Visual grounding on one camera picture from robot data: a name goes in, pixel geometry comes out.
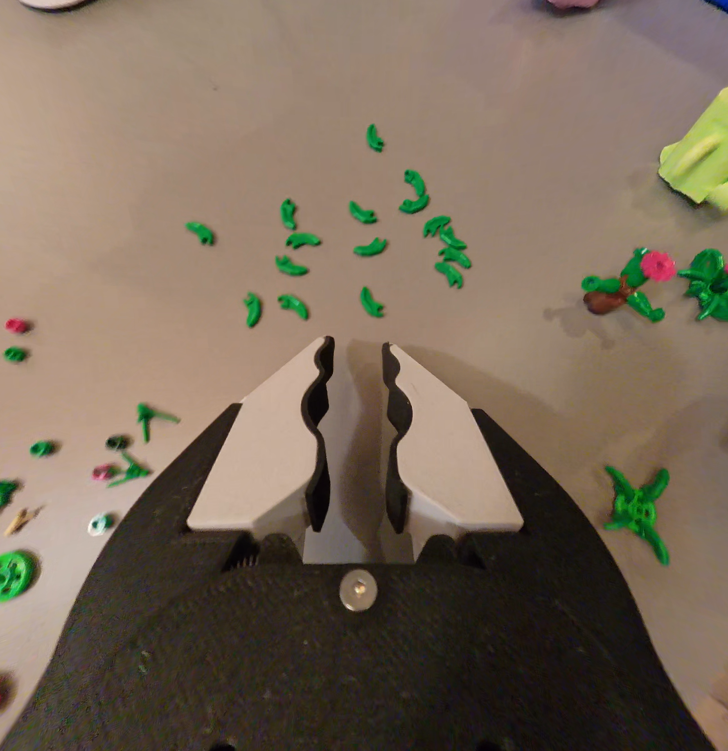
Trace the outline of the toy bush with pink flowers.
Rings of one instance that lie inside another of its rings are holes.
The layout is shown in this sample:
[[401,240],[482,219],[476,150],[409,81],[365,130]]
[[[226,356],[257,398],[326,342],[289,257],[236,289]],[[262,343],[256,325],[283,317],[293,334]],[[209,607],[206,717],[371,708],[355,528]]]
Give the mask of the toy bush with pink flowers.
[[728,323],[728,261],[718,249],[697,253],[677,276],[688,283],[685,296],[697,303],[697,322],[710,318]]

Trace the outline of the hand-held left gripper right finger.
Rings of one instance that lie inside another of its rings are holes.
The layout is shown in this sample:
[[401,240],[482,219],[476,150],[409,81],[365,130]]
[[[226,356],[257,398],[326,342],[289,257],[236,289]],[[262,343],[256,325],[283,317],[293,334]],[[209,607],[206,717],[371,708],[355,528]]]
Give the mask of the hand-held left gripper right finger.
[[468,403],[399,346],[382,346],[386,416],[395,430],[386,512],[418,559],[433,537],[518,532],[521,512]]

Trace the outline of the toy stem with red flower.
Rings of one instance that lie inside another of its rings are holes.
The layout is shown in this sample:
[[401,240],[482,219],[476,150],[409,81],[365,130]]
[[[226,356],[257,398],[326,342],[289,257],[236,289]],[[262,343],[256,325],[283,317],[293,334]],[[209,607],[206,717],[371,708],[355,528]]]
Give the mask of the toy stem with red flower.
[[93,468],[91,478],[106,487],[118,487],[125,483],[146,478],[151,470],[136,460],[128,451],[119,454],[120,463],[107,463]]

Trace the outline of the toy cactus with pink flower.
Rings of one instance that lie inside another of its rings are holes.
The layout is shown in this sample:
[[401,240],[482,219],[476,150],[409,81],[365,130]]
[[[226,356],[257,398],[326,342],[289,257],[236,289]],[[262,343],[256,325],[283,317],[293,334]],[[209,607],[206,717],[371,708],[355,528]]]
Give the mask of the toy cactus with pink flower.
[[641,287],[647,282],[668,282],[676,276],[676,263],[665,252],[637,248],[617,277],[585,277],[583,303],[591,314],[606,315],[623,307],[650,321],[661,322],[662,308],[655,308]]

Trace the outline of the green three-pronged toy stem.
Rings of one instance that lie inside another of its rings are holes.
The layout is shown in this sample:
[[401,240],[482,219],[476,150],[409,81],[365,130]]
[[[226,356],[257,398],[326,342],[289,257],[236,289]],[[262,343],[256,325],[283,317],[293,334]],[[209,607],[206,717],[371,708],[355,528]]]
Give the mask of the green three-pronged toy stem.
[[142,427],[142,437],[144,443],[151,440],[151,424],[154,420],[164,420],[171,424],[179,424],[181,418],[153,408],[145,402],[140,402],[136,406],[137,422]]

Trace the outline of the lime green toy figure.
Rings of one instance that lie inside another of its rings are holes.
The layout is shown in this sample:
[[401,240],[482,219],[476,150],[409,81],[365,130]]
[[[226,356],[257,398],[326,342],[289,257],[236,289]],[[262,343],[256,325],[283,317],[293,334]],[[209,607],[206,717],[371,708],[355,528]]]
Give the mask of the lime green toy figure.
[[685,136],[662,149],[658,175],[693,203],[728,211],[728,87]]

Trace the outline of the scatter of green toy leaves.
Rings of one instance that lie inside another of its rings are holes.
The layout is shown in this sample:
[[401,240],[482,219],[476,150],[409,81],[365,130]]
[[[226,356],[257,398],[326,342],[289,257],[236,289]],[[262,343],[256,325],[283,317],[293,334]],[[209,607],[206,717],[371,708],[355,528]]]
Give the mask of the scatter of green toy leaves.
[[189,307],[245,339],[349,334],[461,288],[433,145],[411,121],[307,118],[201,148],[168,221]]

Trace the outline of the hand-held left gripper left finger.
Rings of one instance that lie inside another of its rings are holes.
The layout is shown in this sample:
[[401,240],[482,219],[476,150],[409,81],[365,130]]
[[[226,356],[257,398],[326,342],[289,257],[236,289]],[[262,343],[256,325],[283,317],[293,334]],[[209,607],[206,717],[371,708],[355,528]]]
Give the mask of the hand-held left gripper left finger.
[[334,338],[296,354],[239,403],[237,416],[187,519],[192,532],[286,535],[304,555],[321,531],[330,476],[319,425],[329,410]]

